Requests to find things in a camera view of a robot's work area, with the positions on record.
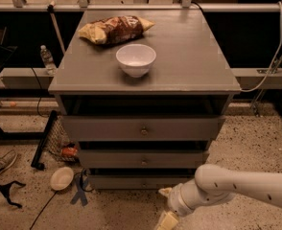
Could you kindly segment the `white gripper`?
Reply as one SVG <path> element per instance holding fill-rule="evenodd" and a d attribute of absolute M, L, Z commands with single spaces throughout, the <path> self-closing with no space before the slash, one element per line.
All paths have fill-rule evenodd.
<path fill-rule="evenodd" d="M 162 196 L 168 198 L 167 204 L 171 211 L 161 213 L 154 230 L 173 230 L 179 222 L 179 217 L 186 217 L 193 213 L 193 210 L 183 200 L 181 195 L 182 186 L 183 184 L 179 183 L 173 188 L 168 187 L 158 190 Z"/>

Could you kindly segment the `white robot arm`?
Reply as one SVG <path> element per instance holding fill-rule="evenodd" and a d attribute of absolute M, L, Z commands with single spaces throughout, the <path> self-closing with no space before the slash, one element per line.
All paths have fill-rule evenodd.
<path fill-rule="evenodd" d="M 239 172 L 204 164 L 193 179 L 159 192 L 167 198 L 168 209 L 162 212 L 154 230 L 173 230 L 180 217 L 201 206 L 226 203 L 236 194 L 282 208 L 282 173 Z"/>

